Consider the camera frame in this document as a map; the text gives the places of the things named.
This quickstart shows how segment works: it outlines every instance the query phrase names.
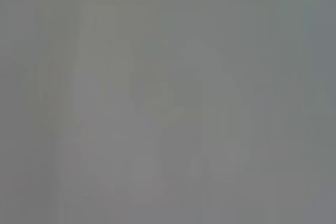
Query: gray wall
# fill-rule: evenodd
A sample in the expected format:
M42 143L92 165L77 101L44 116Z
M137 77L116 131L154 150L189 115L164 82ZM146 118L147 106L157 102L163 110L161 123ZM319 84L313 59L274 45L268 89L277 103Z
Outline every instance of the gray wall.
M335 0L0 0L2 223L335 223Z

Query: gray background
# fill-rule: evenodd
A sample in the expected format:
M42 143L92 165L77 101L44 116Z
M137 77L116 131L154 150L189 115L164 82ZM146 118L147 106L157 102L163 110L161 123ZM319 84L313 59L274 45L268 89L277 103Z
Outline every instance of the gray background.
M0 0L1 223L335 223L336 0Z

